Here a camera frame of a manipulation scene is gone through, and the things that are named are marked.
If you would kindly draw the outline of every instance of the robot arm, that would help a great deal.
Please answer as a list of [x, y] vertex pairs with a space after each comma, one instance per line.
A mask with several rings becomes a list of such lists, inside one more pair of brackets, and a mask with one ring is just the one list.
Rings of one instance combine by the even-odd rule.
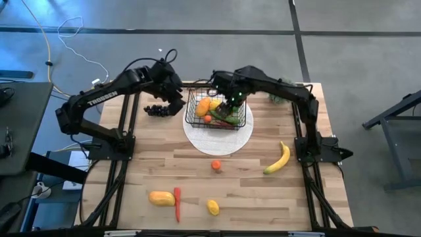
[[247, 96], [256, 92], [268, 92], [297, 104], [301, 121], [307, 129], [306, 150], [311, 155], [319, 155], [322, 138], [316, 129], [318, 101], [304, 86], [294, 86], [268, 77], [253, 66], [245, 66], [234, 73], [216, 71], [212, 87], [225, 95], [226, 104], [221, 104], [217, 112], [222, 116], [231, 112], [232, 107], [243, 104]]
[[81, 132], [105, 140], [124, 151], [126, 144], [122, 132], [117, 128], [104, 128], [84, 119], [85, 110], [118, 95], [147, 92], [168, 101], [170, 115], [175, 115], [185, 104], [180, 94], [181, 87], [182, 82], [172, 66], [156, 62], [151, 68], [144, 66], [126, 70], [108, 84], [100, 84], [92, 90], [73, 95], [55, 112], [61, 132], [69, 135]]

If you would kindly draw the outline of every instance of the green vegetable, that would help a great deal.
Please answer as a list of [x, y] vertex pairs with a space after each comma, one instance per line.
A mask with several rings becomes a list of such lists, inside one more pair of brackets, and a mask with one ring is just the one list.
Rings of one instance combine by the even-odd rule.
[[210, 112], [210, 114], [213, 116], [213, 117], [215, 117], [216, 119], [219, 119], [219, 120], [222, 120], [222, 121], [225, 121], [225, 122], [227, 122], [227, 123], [230, 123], [230, 124], [232, 124], [232, 125], [237, 125], [237, 124], [239, 124], [239, 119], [238, 118], [235, 118], [235, 117], [233, 117], [233, 116], [226, 116], [225, 118], [222, 118], [219, 114], [217, 114], [215, 111], [209, 111]]

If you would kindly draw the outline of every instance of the grapes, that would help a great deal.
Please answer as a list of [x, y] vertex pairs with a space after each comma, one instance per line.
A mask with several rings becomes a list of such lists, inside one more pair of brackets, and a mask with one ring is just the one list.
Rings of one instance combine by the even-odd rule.
[[162, 106], [162, 105], [152, 105], [152, 107], [146, 106], [146, 107], [143, 108], [143, 110], [149, 116], [167, 117], [167, 116], [170, 115], [170, 113], [168, 111], [168, 107], [167, 106]]

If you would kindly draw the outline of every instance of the gray floor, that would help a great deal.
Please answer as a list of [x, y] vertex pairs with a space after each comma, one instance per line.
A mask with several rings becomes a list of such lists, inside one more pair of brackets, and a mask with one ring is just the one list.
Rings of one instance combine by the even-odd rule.
[[[27, 2], [44, 26], [58, 26], [68, 17], [82, 15], [90, 28], [293, 29], [287, 0]], [[421, 31], [418, 0], [295, 0], [295, 4], [302, 30]], [[20, 1], [11, 1], [0, 13], [0, 26], [35, 25]], [[69, 23], [78, 25], [76, 20]], [[65, 49], [56, 34], [48, 36], [55, 64], [52, 77], [64, 91], [77, 93], [88, 89], [95, 78], [104, 78], [100, 67]], [[162, 57], [175, 47], [179, 57], [174, 67], [183, 80], [208, 77], [213, 69], [255, 65], [273, 77], [303, 81], [294, 36], [80, 34], [67, 41], [87, 58], [103, 63], [111, 77], [135, 58]], [[311, 81], [323, 84], [334, 134], [341, 146], [355, 152], [343, 166], [354, 224], [421, 235], [421, 188], [384, 192], [383, 185], [396, 181], [397, 173], [383, 132], [380, 127], [371, 131], [361, 127], [421, 88], [421, 38], [306, 36], [303, 46]], [[47, 52], [41, 34], [0, 33], [0, 52], [0, 68], [32, 70], [35, 81], [46, 81]], [[51, 98], [35, 152], [70, 144], [54, 116], [61, 103]], [[421, 108], [415, 113], [421, 114]], [[86, 117], [99, 120], [95, 109]]]

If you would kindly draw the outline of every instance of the desk leg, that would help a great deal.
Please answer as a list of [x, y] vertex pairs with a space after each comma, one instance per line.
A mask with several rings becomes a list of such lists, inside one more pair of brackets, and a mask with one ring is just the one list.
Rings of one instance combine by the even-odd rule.
[[80, 169], [70, 167], [32, 152], [26, 163], [26, 170], [56, 176], [78, 184], [83, 184], [87, 175], [85, 171], [81, 171]]

